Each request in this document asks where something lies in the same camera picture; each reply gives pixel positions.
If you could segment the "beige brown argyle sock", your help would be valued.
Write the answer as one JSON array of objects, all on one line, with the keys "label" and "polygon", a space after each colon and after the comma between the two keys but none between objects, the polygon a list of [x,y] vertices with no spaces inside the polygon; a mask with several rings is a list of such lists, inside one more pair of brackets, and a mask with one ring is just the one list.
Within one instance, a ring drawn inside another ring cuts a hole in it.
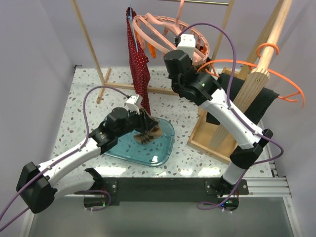
[{"label": "beige brown argyle sock", "polygon": [[148,144],[162,136],[163,132],[159,126],[159,120],[157,118],[153,118],[153,120],[157,124],[150,131],[148,131],[146,134],[139,133],[134,135],[134,139],[136,142],[138,142],[139,144]]}]

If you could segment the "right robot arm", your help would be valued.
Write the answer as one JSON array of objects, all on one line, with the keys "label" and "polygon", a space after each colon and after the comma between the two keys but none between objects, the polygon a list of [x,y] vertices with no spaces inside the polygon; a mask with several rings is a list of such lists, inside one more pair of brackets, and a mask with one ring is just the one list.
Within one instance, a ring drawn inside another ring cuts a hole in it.
[{"label": "right robot arm", "polygon": [[231,194],[244,171],[255,163],[272,138],[272,131],[263,130],[249,120],[227,99],[225,90],[213,76],[196,73],[191,58],[184,51],[170,51],[163,60],[172,90],[213,115],[237,141],[238,146],[230,155],[231,162],[218,186],[222,192]]}]

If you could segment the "pink round clip hanger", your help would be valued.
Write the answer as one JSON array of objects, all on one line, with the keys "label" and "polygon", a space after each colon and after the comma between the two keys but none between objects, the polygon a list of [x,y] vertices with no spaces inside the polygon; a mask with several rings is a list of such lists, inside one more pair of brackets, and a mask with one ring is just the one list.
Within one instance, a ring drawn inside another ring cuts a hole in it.
[{"label": "pink round clip hanger", "polygon": [[160,51],[163,55],[176,50],[177,45],[172,37],[177,37],[183,30],[184,34],[192,34],[196,39],[196,48],[192,56],[194,66],[205,63],[210,54],[210,45],[206,37],[196,28],[187,28],[189,24],[180,20],[185,2],[179,1],[179,7],[176,17],[168,17],[162,15],[152,15],[146,13],[144,15],[137,14],[133,18],[133,27],[137,40],[140,42],[142,49],[146,47],[150,51],[153,58],[156,52]]}]

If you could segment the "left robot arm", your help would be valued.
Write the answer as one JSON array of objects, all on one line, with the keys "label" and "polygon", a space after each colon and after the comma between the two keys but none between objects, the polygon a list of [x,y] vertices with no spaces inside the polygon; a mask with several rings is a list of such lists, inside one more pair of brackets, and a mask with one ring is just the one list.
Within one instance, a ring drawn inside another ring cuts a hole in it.
[{"label": "left robot arm", "polygon": [[116,107],[75,147],[39,165],[33,162],[24,165],[16,191],[34,214],[40,213],[61,192],[56,187],[57,183],[75,168],[107,152],[117,145],[120,137],[133,131],[152,139],[150,132],[156,131],[158,127],[159,121],[144,109],[136,112]]}]

